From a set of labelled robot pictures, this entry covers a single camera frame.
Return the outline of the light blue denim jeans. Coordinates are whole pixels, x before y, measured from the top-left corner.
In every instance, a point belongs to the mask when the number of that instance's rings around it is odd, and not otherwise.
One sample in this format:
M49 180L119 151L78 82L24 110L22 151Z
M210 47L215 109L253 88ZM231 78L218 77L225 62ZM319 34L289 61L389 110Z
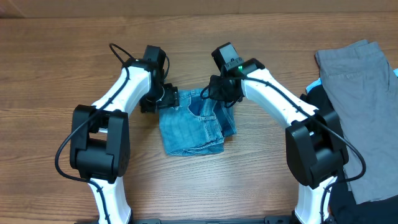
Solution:
M232 108L208 98L203 89L179 91L179 106L159 111L159 129L169 156L203 156L224 151L237 133Z

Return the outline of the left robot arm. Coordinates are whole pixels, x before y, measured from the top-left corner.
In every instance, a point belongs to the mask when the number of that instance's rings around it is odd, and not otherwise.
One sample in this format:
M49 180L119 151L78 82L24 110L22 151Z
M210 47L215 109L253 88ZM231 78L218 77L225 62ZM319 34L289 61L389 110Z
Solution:
M142 58L121 60L115 84L90 106L78 105L72 116L70 165L93 192L98 223L132 223L123 175L130 160L129 117L136 106L142 113L179 105L178 89L165 82L167 54L148 45Z

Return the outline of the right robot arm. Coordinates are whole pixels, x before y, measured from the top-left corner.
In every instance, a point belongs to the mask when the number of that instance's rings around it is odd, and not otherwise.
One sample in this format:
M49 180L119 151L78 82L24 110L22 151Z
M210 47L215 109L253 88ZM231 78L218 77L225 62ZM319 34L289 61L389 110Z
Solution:
M211 54L220 71L208 85L208 96L227 107L247 98L257 103L285 130L286 160L299 183L298 202L289 223L331 223L332 184L348 162L340 119L283 87L257 59L242 59L229 42Z

